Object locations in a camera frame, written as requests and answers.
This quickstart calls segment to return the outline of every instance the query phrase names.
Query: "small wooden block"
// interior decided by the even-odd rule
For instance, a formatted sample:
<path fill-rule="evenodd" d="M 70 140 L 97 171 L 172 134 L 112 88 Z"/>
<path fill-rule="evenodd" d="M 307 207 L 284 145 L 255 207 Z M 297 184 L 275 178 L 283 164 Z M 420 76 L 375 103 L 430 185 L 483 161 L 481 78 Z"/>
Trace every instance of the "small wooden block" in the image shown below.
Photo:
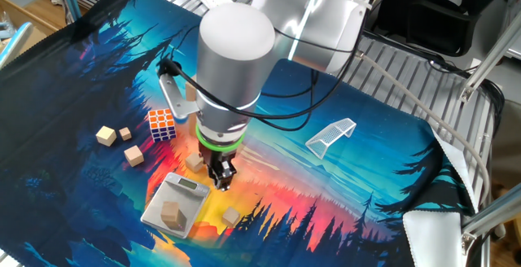
<path fill-rule="evenodd" d="M 241 218 L 241 213 L 232 207 L 228 207 L 226 209 L 225 214 L 222 216 L 222 223 L 224 223 L 229 228 L 235 227 L 239 219 Z"/>
<path fill-rule="evenodd" d="M 132 134 L 130 133 L 129 128 L 120 129 L 120 135 L 121 135 L 121 138 L 123 139 L 123 141 L 126 141 L 126 140 L 132 138 Z"/>
<path fill-rule="evenodd" d="M 139 150 L 138 146 L 131 147 L 127 150 L 125 150 L 125 158 L 127 161 L 129 161 L 130 166 L 134 167 L 143 161 L 145 161 L 145 158 L 143 157 L 143 153 L 141 153 L 141 150 Z"/>
<path fill-rule="evenodd" d="M 179 209 L 178 202 L 163 202 L 163 208 L 161 209 L 161 220 L 171 230 L 185 230 L 186 217 Z"/>
<path fill-rule="evenodd" d="M 186 91 L 186 100 L 187 101 L 195 101 L 197 90 L 195 87 L 187 82 L 185 84 L 185 91 Z M 197 125 L 197 115 L 195 113 L 192 113 L 188 116 L 188 133 L 192 137 L 197 137 L 197 133 L 195 132 L 195 126 Z"/>
<path fill-rule="evenodd" d="M 197 153 L 192 153 L 186 157 L 185 165 L 189 170 L 197 173 L 204 166 L 203 157 L 200 157 Z"/>
<path fill-rule="evenodd" d="M 114 129 L 103 126 L 96 134 L 96 138 L 100 144 L 110 147 L 116 140 L 116 131 Z"/>

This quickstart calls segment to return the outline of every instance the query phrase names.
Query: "rubik's cube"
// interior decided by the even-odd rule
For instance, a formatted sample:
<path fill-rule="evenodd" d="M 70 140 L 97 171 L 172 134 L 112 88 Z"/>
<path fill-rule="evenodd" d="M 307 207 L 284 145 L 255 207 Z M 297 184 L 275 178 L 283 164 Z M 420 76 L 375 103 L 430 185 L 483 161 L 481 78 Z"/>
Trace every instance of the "rubik's cube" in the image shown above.
<path fill-rule="evenodd" d="M 154 142 L 167 141 L 176 137 L 176 128 L 169 109 L 148 112 L 148 122 Z"/>

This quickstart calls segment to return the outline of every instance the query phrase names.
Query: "printed fabric mat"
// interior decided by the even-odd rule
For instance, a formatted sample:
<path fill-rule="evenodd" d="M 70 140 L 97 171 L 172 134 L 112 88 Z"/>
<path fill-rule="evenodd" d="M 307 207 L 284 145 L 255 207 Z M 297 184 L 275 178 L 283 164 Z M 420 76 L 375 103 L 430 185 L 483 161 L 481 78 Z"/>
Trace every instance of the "printed fabric mat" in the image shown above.
<path fill-rule="evenodd" d="M 413 266 L 405 212 L 474 212 L 429 125 L 347 84 L 300 131 L 253 120 L 231 189 L 215 190 L 204 170 L 185 166 L 198 150 L 187 124 L 176 139 L 153 143 L 147 120 L 167 107 L 155 74 L 161 58 L 173 53 L 195 75 L 198 32 L 182 38 L 199 22 L 165 0 L 101 0 L 0 71 L 1 249 L 36 267 Z M 263 91 L 297 93 L 309 74 L 283 60 Z M 335 81 L 321 74 L 315 99 Z M 308 106 L 308 94 L 261 97 L 257 111 Z M 323 160 L 304 145 L 347 117 L 357 123 L 352 137 Z M 103 125 L 133 137 L 105 147 L 95 138 Z M 134 145 L 145 162 L 132 168 L 123 151 Z M 140 222 L 171 172 L 212 188 L 188 239 Z M 233 229 L 221 222 L 229 206 L 242 216 Z"/>

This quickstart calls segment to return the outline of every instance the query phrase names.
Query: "black chair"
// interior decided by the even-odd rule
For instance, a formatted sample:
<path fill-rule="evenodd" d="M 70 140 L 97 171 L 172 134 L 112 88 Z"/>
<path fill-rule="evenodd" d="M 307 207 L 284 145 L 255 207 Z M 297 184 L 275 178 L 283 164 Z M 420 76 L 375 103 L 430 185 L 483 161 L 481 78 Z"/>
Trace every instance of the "black chair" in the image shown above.
<path fill-rule="evenodd" d="M 493 0 L 382 0 L 373 25 L 435 52 L 462 56 L 472 46 L 475 24 Z"/>

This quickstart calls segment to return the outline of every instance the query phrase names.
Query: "green ring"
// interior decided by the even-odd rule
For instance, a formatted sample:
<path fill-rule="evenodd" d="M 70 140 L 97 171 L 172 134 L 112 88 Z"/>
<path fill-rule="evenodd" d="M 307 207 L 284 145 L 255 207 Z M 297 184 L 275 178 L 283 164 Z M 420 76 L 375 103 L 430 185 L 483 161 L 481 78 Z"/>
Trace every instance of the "green ring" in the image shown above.
<path fill-rule="evenodd" d="M 198 125 L 195 126 L 195 133 L 197 134 L 197 138 L 199 139 L 199 142 L 201 142 L 201 144 L 203 144 L 203 146 L 207 147 L 208 149 L 210 149 L 212 151 L 217 151 L 217 152 L 229 152 L 229 151 L 233 151 L 233 150 L 237 149 L 239 147 L 239 145 L 243 142 L 244 135 L 245 135 L 245 134 L 243 134 L 241 136 L 241 138 L 239 138 L 239 140 L 237 140 L 237 142 L 235 142 L 231 145 L 217 146 L 217 145 L 211 144 L 210 142 L 206 141 L 203 138 L 203 135 L 201 134 L 201 131 L 199 130 Z"/>

